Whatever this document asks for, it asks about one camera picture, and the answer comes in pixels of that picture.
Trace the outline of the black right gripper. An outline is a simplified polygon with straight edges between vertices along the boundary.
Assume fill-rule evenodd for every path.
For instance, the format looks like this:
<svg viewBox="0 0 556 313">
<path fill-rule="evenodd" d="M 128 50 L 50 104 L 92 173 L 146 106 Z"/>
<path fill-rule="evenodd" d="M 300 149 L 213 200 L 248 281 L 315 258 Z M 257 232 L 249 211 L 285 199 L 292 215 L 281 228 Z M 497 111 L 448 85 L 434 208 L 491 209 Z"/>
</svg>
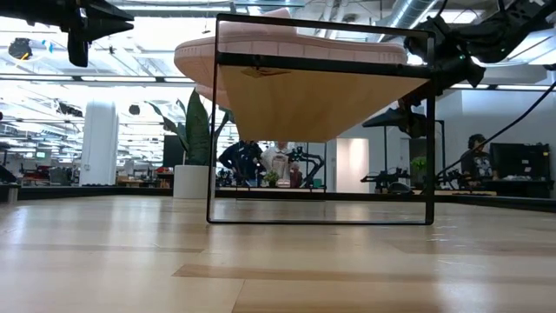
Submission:
<svg viewBox="0 0 556 313">
<path fill-rule="evenodd" d="M 467 50 L 467 44 L 458 39 L 442 17 L 428 17 L 425 22 L 416 26 L 417 30 L 426 30 L 435 34 L 434 44 L 425 38 L 406 37 L 404 47 L 413 55 L 428 61 L 428 51 L 434 51 L 434 68 L 436 69 L 437 86 L 452 87 L 467 81 L 473 87 L 480 84 L 485 69 L 477 65 Z M 362 124 L 363 128 L 397 127 L 399 131 L 411 138 L 427 135 L 427 117 L 413 113 L 413 107 L 421 105 L 429 96 L 434 95 L 432 81 L 422 84 L 398 100 L 397 109 L 388 109 L 376 117 L 370 117 Z"/>
</svg>

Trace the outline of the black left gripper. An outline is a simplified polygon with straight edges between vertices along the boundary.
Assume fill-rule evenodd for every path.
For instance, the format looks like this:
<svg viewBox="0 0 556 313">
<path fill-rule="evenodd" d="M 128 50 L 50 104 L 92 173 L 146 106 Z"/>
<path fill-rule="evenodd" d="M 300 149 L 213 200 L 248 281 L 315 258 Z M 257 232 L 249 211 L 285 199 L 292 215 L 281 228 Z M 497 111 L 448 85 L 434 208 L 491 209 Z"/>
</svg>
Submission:
<svg viewBox="0 0 556 313">
<path fill-rule="evenodd" d="M 88 19 L 81 15 L 81 8 Z M 106 0 L 0 0 L 0 17 L 59 27 L 84 27 L 84 40 L 91 42 L 132 30 L 134 17 Z"/>
</svg>

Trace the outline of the wooden shelf black metal frame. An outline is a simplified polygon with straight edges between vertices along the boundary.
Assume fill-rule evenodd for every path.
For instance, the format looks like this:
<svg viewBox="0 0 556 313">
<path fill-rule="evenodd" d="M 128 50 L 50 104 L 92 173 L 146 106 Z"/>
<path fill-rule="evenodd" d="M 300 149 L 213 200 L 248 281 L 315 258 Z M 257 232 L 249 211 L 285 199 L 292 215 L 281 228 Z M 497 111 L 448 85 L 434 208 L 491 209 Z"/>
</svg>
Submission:
<svg viewBox="0 0 556 313">
<path fill-rule="evenodd" d="M 427 186 L 422 225 L 435 218 L 435 35 L 358 24 L 221 13 L 215 24 L 240 23 L 321 28 L 404 37 L 427 43 L 426 65 L 363 63 L 337 59 L 283 57 L 221 50 L 222 31 L 215 32 L 213 82 L 223 82 L 239 134 L 244 140 L 323 142 L 337 137 L 377 109 L 423 87 L 427 97 Z"/>
</svg>

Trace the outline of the person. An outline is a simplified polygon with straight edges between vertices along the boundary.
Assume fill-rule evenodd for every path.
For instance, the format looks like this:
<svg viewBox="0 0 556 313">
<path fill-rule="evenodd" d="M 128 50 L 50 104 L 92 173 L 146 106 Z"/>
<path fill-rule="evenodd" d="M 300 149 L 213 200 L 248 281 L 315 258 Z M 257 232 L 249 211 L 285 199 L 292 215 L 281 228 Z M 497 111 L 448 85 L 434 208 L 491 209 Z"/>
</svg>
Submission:
<svg viewBox="0 0 556 313">
<path fill-rule="evenodd" d="M 485 141 L 482 134 L 473 134 L 468 138 L 467 151 L 461 156 L 461 173 L 465 186 L 475 187 L 483 181 L 499 178 L 493 159 L 485 151 Z"/>
<path fill-rule="evenodd" d="M 262 150 L 256 141 L 240 140 L 228 146 L 218 156 L 218 161 L 232 171 L 237 185 L 257 187 L 261 154 Z"/>
<path fill-rule="evenodd" d="M 275 170 L 280 180 L 276 187 L 298 189 L 302 183 L 302 173 L 299 164 L 289 154 L 292 150 L 288 142 L 276 142 L 261 154 L 261 163 L 266 173 Z"/>
</svg>

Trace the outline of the white round column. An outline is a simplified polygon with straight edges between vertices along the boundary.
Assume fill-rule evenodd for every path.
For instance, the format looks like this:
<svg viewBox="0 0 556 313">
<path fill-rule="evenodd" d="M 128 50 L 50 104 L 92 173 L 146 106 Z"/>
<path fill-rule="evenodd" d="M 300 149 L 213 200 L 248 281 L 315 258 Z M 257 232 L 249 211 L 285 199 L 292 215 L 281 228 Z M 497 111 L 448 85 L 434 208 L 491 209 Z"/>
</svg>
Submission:
<svg viewBox="0 0 556 313">
<path fill-rule="evenodd" d="M 114 185 L 119 116 L 116 103 L 93 97 L 86 105 L 79 184 Z"/>
</svg>

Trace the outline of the black background cabinet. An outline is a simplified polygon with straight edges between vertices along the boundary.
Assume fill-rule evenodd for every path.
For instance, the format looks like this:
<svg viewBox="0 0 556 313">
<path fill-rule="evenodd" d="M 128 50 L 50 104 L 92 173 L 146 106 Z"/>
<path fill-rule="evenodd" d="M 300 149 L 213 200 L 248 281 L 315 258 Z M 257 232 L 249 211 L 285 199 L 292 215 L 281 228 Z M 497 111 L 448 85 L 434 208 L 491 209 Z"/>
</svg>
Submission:
<svg viewBox="0 0 556 313">
<path fill-rule="evenodd" d="M 497 178 L 486 187 L 498 196 L 550 198 L 554 186 L 548 144 L 492 143 Z"/>
</svg>

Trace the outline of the black background screen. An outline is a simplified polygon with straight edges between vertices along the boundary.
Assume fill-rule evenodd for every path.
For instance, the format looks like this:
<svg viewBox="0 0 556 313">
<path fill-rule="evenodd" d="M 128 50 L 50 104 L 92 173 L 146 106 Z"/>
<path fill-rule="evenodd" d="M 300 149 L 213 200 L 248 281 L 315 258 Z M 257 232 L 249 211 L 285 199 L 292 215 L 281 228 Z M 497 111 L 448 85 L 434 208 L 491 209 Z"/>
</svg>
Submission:
<svg viewBox="0 0 556 313">
<path fill-rule="evenodd" d="M 176 165 L 183 165 L 183 152 L 178 136 L 165 136 L 163 139 L 162 166 L 174 168 Z"/>
</svg>

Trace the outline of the snake plant in white pot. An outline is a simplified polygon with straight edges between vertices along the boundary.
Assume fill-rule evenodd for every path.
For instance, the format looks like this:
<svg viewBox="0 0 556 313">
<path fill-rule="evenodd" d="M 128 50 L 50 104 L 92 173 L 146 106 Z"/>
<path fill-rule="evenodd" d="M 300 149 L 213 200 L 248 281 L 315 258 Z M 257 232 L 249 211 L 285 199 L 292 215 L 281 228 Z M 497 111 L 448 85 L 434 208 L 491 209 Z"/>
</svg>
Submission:
<svg viewBox="0 0 556 313">
<path fill-rule="evenodd" d="M 174 167 L 173 198 L 206 199 L 209 193 L 209 174 L 215 166 L 213 154 L 216 142 L 227 123 L 234 120 L 229 110 L 224 110 L 221 123 L 215 127 L 201 95 L 193 90 L 187 104 L 176 100 L 182 110 L 184 122 L 175 122 L 154 103 L 148 105 L 162 119 L 163 128 L 173 133 L 182 148 L 182 163 Z"/>
</svg>

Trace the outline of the background black rig frame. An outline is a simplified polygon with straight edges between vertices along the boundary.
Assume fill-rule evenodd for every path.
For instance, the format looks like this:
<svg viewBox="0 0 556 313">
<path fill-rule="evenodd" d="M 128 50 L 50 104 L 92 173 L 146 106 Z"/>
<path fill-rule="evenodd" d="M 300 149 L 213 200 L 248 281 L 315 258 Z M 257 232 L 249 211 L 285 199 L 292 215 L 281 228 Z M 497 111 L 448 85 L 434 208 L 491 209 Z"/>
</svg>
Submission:
<svg viewBox="0 0 556 313">
<path fill-rule="evenodd" d="M 420 155 L 426 155 L 426 138 L 411 139 L 397 126 L 380 126 L 380 129 L 384 169 L 392 173 L 395 168 L 402 168 L 407 170 L 412 175 L 412 180 L 415 181 L 416 175 L 411 161 Z M 445 121 L 437 120 L 435 122 L 435 169 L 437 172 L 447 166 L 446 143 Z"/>
</svg>

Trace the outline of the large silver ventilation duct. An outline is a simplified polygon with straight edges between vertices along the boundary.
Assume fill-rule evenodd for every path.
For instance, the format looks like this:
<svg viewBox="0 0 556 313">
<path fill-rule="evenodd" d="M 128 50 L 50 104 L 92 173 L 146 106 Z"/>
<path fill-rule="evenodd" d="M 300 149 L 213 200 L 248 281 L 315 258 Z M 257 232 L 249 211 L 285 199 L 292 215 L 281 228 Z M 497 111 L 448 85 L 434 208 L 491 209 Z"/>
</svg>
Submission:
<svg viewBox="0 0 556 313">
<path fill-rule="evenodd" d="M 438 0 L 396 0 L 389 16 L 375 25 L 412 29 L 437 4 Z"/>
</svg>

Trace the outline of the black aluminium table frame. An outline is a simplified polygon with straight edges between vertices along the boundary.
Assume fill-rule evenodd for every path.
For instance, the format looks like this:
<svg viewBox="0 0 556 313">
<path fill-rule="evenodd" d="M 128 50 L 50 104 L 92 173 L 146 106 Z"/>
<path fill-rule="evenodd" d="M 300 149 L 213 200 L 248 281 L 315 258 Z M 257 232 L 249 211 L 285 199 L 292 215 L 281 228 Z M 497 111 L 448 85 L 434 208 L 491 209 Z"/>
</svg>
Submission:
<svg viewBox="0 0 556 313">
<path fill-rule="evenodd" d="M 129 188 L 129 187 L 23 187 L 17 199 L 43 200 L 86 196 L 172 196 L 170 189 Z M 216 190 L 217 198 L 245 198 L 264 200 L 293 201 L 343 201 L 343 202 L 423 202 L 424 195 L 390 195 L 390 194 L 357 194 L 357 193 L 322 193 L 307 190 Z M 485 207 L 496 207 L 513 210 L 529 210 L 556 214 L 556 199 L 478 196 L 473 195 L 436 195 L 436 203 L 457 203 Z"/>
</svg>

